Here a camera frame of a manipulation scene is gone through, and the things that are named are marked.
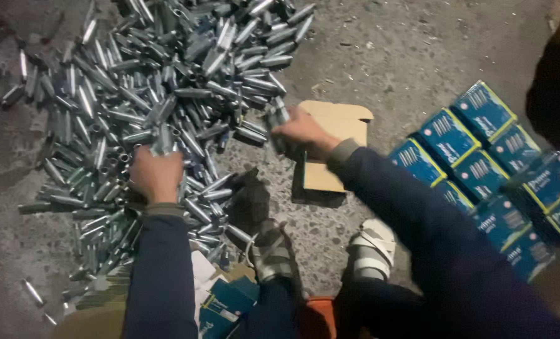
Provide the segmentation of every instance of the torn cardboard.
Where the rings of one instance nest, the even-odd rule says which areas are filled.
[[[367,146],[368,122],[372,112],[363,106],[324,103],[306,100],[299,104],[329,134],[341,140],[353,138],[359,145]],[[305,155],[303,188],[318,191],[345,192],[339,178],[328,171],[326,163]]]

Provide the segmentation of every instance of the concrete floor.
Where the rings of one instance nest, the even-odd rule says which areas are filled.
[[[542,0],[316,2],[315,34],[280,75],[289,90],[287,102],[368,107],[375,117],[368,143],[381,153],[478,79],[522,114],[526,89],[549,37],[549,4]],[[109,3],[98,4],[103,17],[115,13]],[[0,15],[29,39],[30,33],[45,32],[64,9],[66,21],[46,49],[51,52],[80,31],[87,6],[87,0],[6,0],[0,1]],[[18,74],[12,39],[0,46],[2,63]],[[20,216],[16,210],[46,181],[44,173],[32,168],[44,123],[43,112],[25,105],[0,111],[0,338],[46,337],[51,327],[42,322],[42,312],[20,279],[32,279],[49,300],[44,309],[59,319],[59,295],[76,265],[67,216]],[[344,246],[370,212],[350,194],[336,209],[292,203],[294,167],[289,160],[269,157],[266,150],[233,142],[219,163],[229,171],[259,166],[261,178],[269,182],[271,214],[287,222],[306,291],[335,294],[346,263]],[[392,282],[412,287],[405,251],[399,250],[396,262]]]

